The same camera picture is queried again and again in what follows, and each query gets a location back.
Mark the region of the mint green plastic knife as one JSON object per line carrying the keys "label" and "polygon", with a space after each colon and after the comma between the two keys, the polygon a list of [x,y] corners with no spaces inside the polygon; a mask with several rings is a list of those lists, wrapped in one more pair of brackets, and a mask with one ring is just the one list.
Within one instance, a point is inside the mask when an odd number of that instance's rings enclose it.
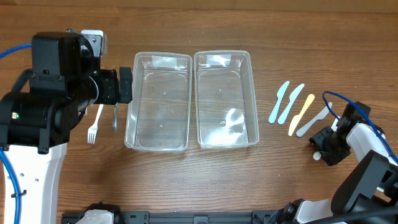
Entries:
{"label": "mint green plastic knife", "polygon": [[287,90],[287,87],[289,86],[289,84],[290,84],[290,82],[286,81],[277,91],[277,94],[276,94],[277,101],[276,101],[275,106],[274,106],[273,110],[271,111],[271,114],[268,119],[268,122],[270,124],[273,124],[276,121],[276,117],[277,117],[277,114],[279,111],[280,104],[282,102],[283,96],[284,96],[285,91]]}

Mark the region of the yellow plastic knife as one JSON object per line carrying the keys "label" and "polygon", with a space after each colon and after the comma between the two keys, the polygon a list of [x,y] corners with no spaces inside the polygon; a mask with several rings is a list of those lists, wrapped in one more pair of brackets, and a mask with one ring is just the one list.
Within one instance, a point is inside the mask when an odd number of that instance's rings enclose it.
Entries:
{"label": "yellow plastic knife", "polygon": [[295,128],[297,127],[297,125],[299,124],[300,120],[302,119],[303,115],[305,114],[305,112],[308,110],[308,108],[310,107],[310,105],[313,103],[315,99],[315,95],[314,94],[309,94],[307,96],[307,99],[305,100],[305,103],[302,106],[302,109],[300,110],[299,114],[296,114],[291,122],[290,122],[290,126],[289,126],[289,130],[288,130],[288,135],[292,136]]}

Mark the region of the white plastic knife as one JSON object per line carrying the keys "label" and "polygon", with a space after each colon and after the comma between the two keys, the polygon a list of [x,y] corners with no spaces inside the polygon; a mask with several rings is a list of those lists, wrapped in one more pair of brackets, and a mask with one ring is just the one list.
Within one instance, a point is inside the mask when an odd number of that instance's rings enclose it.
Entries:
{"label": "white plastic knife", "polygon": [[[338,119],[335,118],[333,124],[331,125],[331,129],[332,129],[333,131],[336,131],[336,129],[337,129],[337,122],[338,122]],[[322,158],[322,156],[321,156],[321,154],[320,154],[319,152],[315,152],[315,153],[313,154],[313,158],[314,158],[316,161],[319,161],[319,160]]]}

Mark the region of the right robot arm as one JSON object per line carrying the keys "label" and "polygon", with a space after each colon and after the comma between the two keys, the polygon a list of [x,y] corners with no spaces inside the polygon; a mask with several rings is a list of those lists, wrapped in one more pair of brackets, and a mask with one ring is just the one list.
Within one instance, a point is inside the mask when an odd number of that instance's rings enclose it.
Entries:
{"label": "right robot arm", "polygon": [[391,159],[370,107],[349,103],[336,129],[327,126],[309,141],[329,165],[354,153],[358,165],[330,200],[296,200],[274,212],[268,223],[397,223],[397,162]]}

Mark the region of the light blue plastic knife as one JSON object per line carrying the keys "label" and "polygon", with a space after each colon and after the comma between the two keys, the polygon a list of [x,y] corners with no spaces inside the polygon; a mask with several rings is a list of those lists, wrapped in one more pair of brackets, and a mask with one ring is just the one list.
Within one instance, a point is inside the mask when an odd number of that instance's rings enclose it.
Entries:
{"label": "light blue plastic knife", "polygon": [[277,123],[279,125],[282,125],[286,122],[287,117],[290,113],[290,110],[292,109],[295,100],[299,96],[300,92],[303,90],[305,87],[304,83],[301,83],[299,86],[297,86],[289,95],[289,103],[287,104],[286,108],[283,110],[282,114],[279,116]]}

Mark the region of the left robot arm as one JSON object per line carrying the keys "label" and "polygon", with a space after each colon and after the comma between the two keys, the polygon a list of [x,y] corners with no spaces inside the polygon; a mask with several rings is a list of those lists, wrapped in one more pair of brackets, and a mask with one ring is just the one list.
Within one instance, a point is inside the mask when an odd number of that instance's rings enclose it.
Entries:
{"label": "left robot arm", "polygon": [[101,30],[39,32],[32,66],[1,98],[5,223],[55,223],[60,171],[71,131],[93,104],[132,101],[132,73],[101,68]]}

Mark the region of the white plastic fork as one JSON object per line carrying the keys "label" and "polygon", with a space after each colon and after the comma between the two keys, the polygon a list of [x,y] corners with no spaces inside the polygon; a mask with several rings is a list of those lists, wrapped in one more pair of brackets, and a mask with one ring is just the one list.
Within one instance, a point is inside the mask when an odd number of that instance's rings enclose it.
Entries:
{"label": "white plastic fork", "polygon": [[88,128],[87,142],[88,144],[94,144],[96,141],[96,135],[98,132],[98,123],[103,111],[104,104],[100,104],[96,113],[94,123]]}

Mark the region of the silver metal fork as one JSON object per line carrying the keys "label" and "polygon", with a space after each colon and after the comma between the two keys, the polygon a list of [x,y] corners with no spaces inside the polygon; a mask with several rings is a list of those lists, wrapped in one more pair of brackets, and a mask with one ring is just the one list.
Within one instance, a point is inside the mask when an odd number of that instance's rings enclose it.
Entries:
{"label": "silver metal fork", "polygon": [[114,105],[114,116],[113,116],[112,128],[113,128],[113,132],[115,133],[118,128],[118,104]]}

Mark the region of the pale grey plastic knife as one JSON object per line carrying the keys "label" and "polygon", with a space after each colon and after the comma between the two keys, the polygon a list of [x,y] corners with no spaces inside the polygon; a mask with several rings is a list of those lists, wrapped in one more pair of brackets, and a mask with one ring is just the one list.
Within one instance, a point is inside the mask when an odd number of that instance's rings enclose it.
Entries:
{"label": "pale grey plastic knife", "polygon": [[314,118],[312,118],[308,123],[304,124],[298,131],[296,131],[296,136],[301,138],[317,121],[323,120],[329,113],[328,107],[332,107],[333,103],[329,102]]}

